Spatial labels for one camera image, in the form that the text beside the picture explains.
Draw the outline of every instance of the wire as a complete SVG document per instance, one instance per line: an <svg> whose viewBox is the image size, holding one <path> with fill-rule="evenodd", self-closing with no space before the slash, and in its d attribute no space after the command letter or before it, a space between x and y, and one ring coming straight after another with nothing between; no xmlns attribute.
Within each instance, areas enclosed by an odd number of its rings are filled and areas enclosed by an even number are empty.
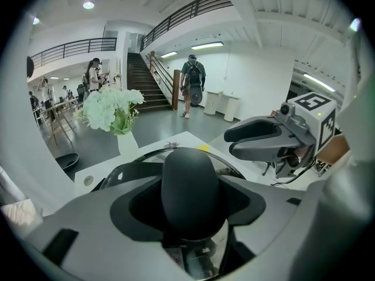
<svg viewBox="0 0 375 281"><path fill-rule="evenodd" d="M290 184L290 183L292 183L298 177L302 176L306 171L308 171L309 169L311 169L314 166L315 162L316 162L316 157L313 159L313 161L311 161L311 164L307 167L307 169L305 169L302 172L300 172L300 174L298 174L297 176L295 176L292 180L289 180L289 181L286 181L286 182L277 182L277 183L271 184L271 186L279 186L279 185L284 185L284 184Z"/></svg>

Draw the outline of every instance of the yellow object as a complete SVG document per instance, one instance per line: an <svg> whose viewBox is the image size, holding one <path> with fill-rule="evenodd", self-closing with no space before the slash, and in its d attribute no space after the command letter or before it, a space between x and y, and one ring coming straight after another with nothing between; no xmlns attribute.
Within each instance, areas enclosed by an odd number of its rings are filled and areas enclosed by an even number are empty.
<svg viewBox="0 0 375 281"><path fill-rule="evenodd" d="M208 152L210 150L210 146L207 144L204 144L202 146L197 147L196 149Z"/></svg>

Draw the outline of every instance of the staircase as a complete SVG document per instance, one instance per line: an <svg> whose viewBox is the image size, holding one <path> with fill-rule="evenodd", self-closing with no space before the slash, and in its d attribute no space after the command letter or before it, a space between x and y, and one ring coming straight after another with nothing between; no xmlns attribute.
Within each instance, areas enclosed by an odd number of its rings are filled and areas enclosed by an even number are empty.
<svg viewBox="0 0 375 281"><path fill-rule="evenodd" d="M128 53L128 89L140 90L146 103L137 105L139 112L172 109L159 85L138 53Z"/></svg>

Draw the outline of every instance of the white vase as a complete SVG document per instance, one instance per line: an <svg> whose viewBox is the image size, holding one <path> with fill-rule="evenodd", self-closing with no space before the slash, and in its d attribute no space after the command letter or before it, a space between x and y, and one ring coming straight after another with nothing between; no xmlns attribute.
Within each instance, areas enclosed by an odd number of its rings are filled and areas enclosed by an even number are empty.
<svg viewBox="0 0 375 281"><path fill-rule="evenodd" d="M129 132L124 135L117 135L117 142L118 150L120 151L124 163L131 162L141 156L133 133Z"/></svg>

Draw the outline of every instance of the ceiling light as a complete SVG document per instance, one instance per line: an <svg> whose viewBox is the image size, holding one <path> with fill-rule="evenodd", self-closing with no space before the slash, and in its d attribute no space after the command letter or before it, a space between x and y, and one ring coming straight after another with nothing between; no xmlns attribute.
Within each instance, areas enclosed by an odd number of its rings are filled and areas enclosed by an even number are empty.
<svg viewBox="0 0 375 281"><path fill-rule="evenodd" d="M162 55L161 57L166 58L166 57L168 57L168 56L175 55L175 54L177 54L177 52L173 51L173 52L169 52L169 53L167 53L167 54L164 54L164 55Z"/></svg>
<svg viewBox="0 0 375 281"><path fill-rule="evenodd" d="M350 24L349 28L354 31L354 32L357 32L359 27L361 25L361 20L359 18L356 18L353 20L353 22Z"/></svg>
<svg viewBox="0 0 375 281"><path fill-rule="evenodd" d="M199 44L196 46L192 46L193 50L203 49L203 48L210 48L210 47L219 47L224 46L223 42L214 42L214 43L207 43L207 44Z"/></svg>
<svg viewBox="0 0 375 281"><path fill-rule="evenodd" d="M330 87L330 86L326 85L325 83L321 82L320 80L318 80L318 79L316 79L316 78L310 76L309 74L304 74L304 76L305 76L306 78L309 78L309 79L312 80L312 81L315 81L316 83L319 83L321 86L324 86L324 87L325 87L327 90L329 90L329 91L336 91L336 90L334 90L332 87Z"/></svg>
<svg viewBox="0 0 375 281"><path fill-rule="evenodd" d="M94 8L94 4L92 2L85 2L83 4L83 8L86 8L86 9L91 9L91 8Z"/></svg>

